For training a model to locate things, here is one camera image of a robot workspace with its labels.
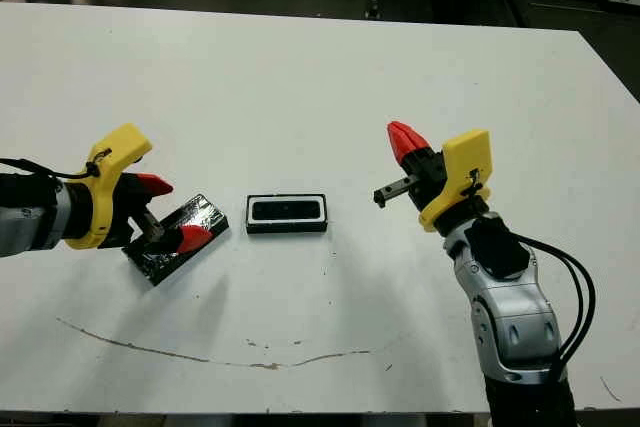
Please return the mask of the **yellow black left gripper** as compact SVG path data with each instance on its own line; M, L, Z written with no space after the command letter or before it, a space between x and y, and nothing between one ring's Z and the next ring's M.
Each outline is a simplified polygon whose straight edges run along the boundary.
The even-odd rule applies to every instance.
M181 225L164 233L148 204L173 187L155 174L126 171L151 149L149 139L131 123L94 144L84 170L64 183L71 206L64 228L69 247L124 247L133 235L131 222L153 241L164 234L157 242L161 252L185 254L213 239L213 233L199 225Z

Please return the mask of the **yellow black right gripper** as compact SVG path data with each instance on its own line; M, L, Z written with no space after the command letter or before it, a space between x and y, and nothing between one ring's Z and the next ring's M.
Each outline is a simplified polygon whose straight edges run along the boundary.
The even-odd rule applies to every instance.
M475 129L459 135L439 152L402 122L390 122L387 133L405 176L374 191L373 201L379 207L406 193L419 211L424 230L439 233L448 233L488 210L486 184L492 173L488 131Z

